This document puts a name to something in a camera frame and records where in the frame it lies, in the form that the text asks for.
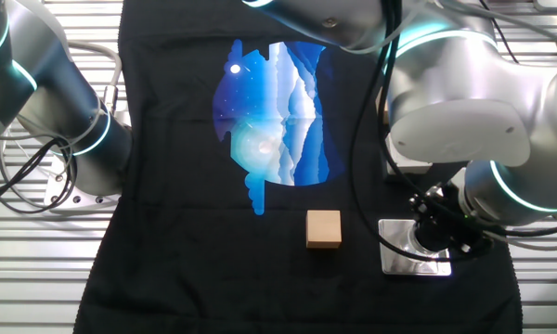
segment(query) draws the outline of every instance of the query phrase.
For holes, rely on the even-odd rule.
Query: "fabric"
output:
[[[135,146],[76,334],[522,332],[503,245],[452,277],[382,273],[347,172],[372,60],[228,0],[126,0],[120,50]],[[409,218],[376,123],[372,110],[359,132],[359,197],[372,222]],[[307,210],[341,211],[341,248],[305,247]]]

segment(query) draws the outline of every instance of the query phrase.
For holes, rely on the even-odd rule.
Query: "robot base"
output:
[[[442,250],[431,252],[423,247],[414,238],[414,220],[380,220],[378,226],[380,235],[401,250],[413,254],[432,258],[449,258],[449,252]],[[450,276],[452,266],[450,263],[422,262],[409,259],[388,250],[381,245],[382,270],[386,275],[405,276]]]
[[[58,158],[54,157],[50,170],[54,173],[60,173],[64,170],[64,163]],[[45,192],[45,205],[52,203],[52,200],[57,198],[64,188],[63,178],[56,178],[55,175],[50,175],[47,180],[47,190]],[[75,188],[72,195],[62,205],[51,212],[63,215],[81,215],[89,213],[103,213],[112,212],[118,205],[120,195],[113,196],[93,196],[84,193],[83,191]]]

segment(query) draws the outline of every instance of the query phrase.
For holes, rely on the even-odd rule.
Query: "wooden block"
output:
[[[341,246],[341,212],[310,210],[305,225],[308,249],[337,249]]]

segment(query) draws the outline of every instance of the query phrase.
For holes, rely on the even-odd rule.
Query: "gray robot arm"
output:
[[[77,187],[97,196],[122,191],[131,131],[100,103],[71,61],[62,27],[36,0],[0,1],[0,134],[17,116],[32,135],[84,135],[73,145]]]
[[[405,15],[421,1],[403,0]],[[384,39],[378,0],[244,3],[356,53]],[[557,68],[503,59],[489,19],[427,4],[401,33],[388,102],[401,154],[472,161],[458,183],[463,213],[496,225],[557,213]]]

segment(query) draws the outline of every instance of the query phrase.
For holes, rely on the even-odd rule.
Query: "metal grating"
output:
[[[47,0],[68,37],[105,45],[117,50],[122,0]],[[537,12],[531,2],[496,4],[496,10],[518,15],[557,32],[557,15]],[[557,46],[546,37],[500,23],[510,47],[524,64],[557,65]],[[499,43],[507,56],[507,50]],[[102,94],[113,64],[105,57],[72,50],[72,56],[87,80]],[[123,78],[118,110],[126,110]],[[124,116],[127,111],[119,111]],[[20,126],[15,131],[23,132]],[[21,143],[32,153],[37,143]],[[24,155],[14,146],[6,150],[8,166],[21,166]],[[42,201],[46,176],[33,173],[20,186]],[[24,207],[13,196],[8,200]],[[71,334],[84,284],[113,208],[62,218],[54,214],[20,216],[0,205],[0,334]],[[535,228],[556,226],[540,222]],[[557,235],[538,239],[539,244],[557,244]],[[524,301],[525,334],[557,334],[557,252],[545,253],[512,248],[514,267]]]

